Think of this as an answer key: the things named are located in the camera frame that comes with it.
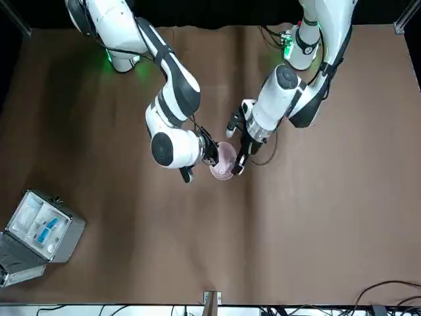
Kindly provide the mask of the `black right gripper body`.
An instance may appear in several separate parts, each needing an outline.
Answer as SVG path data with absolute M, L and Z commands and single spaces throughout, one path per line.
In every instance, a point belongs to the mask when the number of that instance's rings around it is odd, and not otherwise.
M 216 166 L 219 163 L 218 143 L 214 141 L 212 136 L 204 127 L 200 127 L 200 132 L 205 142 L 202 162 L 206 165 Z

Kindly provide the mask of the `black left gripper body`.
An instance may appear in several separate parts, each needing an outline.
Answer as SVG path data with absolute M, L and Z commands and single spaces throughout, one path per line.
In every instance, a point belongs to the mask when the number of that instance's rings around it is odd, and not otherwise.
M 244 130 L 241 135 L 241 148 L 239 151 L 240 155 L 255 155 L 260 149 L 262 144 L 265 144 L 267 139 L 264 138 L 261 142 L 256 141 L 252 138 L 248 131 Z

